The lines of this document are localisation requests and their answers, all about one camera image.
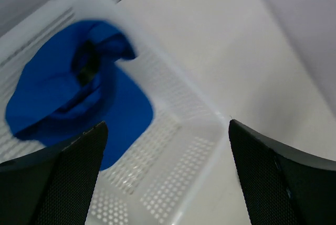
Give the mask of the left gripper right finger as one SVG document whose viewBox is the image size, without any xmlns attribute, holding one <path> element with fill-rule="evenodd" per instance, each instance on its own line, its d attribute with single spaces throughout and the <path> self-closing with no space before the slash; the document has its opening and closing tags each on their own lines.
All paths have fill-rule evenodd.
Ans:
<svg viewBox="0 0 336 225">
<path fill-rule="evenodd" d="M 237 120 L 228 136 L 251 224 L 335 224 L 335 161 Z"/>
</svg>

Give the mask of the white plastic basket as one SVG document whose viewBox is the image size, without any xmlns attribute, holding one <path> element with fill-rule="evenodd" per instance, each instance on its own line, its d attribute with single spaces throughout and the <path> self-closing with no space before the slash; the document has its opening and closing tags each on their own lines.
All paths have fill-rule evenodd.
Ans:
<svg viewBox="0 0 336 225">
<path fill-rule="evenodd" d="M 154 118 L 100 172 L 87 224 L 180 224 L 228 142 L 224 117 L 181 67 L 114 0 L 50 0 L 1 37 L 1 109 L 24 65 L 53 34 L 103 19 L 130 38 L 138 57 L 119 61 L 149 97 Z"/>
</svg>

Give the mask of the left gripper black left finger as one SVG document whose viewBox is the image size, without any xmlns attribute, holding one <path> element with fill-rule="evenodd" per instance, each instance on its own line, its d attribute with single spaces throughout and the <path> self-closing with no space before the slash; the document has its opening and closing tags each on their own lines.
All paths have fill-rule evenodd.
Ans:
<svg viewBox="0 0 336 225">
<path fill-rule="evenodd" d="M 1 163 L 1 224 L 85 224 L 107 139 L 100 122 Z"/>
</svg>

